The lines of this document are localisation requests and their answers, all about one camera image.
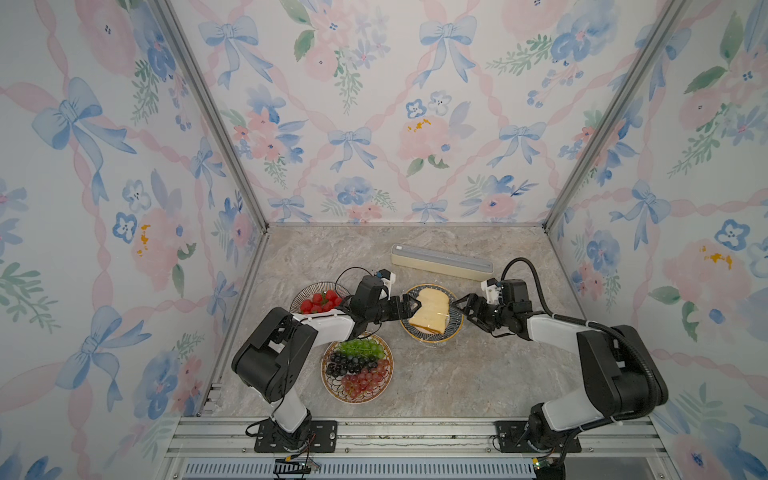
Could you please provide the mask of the plastic wrap dispenser box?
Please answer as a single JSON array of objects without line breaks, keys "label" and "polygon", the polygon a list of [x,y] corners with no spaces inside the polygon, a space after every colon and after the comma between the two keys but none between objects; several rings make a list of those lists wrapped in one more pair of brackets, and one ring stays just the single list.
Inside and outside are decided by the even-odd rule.
[{"label": "plastic wrap dispenser box", "polygon": [[391,263],[477,282],[491,278],[494,273],[493,263],[489,260],[402,244],[392,246]]}]

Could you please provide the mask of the patterned fruit plate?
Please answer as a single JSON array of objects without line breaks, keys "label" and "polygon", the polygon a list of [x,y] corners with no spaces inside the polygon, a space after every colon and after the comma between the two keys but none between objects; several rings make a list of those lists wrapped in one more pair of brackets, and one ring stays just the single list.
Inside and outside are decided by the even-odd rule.
[{"label": "patterned fruit plate", "polygon": [[378,335],[333,342],[321,362],[326,390],[347,404],[362,404],[379,397],[394,375],[394,356]]}]

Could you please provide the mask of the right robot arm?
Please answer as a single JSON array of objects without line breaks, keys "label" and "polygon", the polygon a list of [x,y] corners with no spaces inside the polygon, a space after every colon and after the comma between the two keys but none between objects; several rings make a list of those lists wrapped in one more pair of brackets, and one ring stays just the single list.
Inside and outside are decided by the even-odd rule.
[{"label": "right robot arm", "polygon": [[580,432],[652,413],[669,398],[668,387],[637,330],[533,307],[522,280],[481,284],[481,295],[451,303],[494,337],[516,336],[578,356],[582,384],[555,400],[534,405],[522,438],[535,450],[565,447]]}]

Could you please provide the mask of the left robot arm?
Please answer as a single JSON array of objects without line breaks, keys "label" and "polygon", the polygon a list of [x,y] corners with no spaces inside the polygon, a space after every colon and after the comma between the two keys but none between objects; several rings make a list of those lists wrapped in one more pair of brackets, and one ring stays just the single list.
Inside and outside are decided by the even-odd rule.
[{"label": "left robot arm", "polygon": [[314,348],[354,340],[371,324],[407,320],[419,312],[422,303],[416,297],[393,295],[390,284],[390,278],[366,275],[354,294],[327,312],[298,315],[275,307],[237,350],[231,370],[271,406],[258,430],[246,433],[256,439],[256,452],[274,447],[299,453],[312,445],[318,423],[294,385]]}]

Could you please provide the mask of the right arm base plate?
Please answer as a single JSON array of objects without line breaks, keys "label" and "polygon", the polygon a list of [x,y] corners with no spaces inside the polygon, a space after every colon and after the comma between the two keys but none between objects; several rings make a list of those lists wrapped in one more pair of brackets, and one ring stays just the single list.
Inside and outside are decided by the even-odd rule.
[{"label": "right arm base plate", "polygon": [[548,426],[524,420],[500,420],[494,423],[497,448],[502,453],[581,453],[578,438],[566,443],[567,431],[556,432]]}]

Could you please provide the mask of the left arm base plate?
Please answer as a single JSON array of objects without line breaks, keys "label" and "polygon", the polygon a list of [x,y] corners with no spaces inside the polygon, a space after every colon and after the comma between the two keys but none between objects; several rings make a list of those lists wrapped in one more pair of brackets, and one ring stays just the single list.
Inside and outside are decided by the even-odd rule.
[{"label": "left arm base plate", "polygon": [[287,432],[276,421],[265,419],[251,424],[246,434],[254,439],[255,453],[334,453],[337,430],[334,420],[305,420],[294,432]]}]

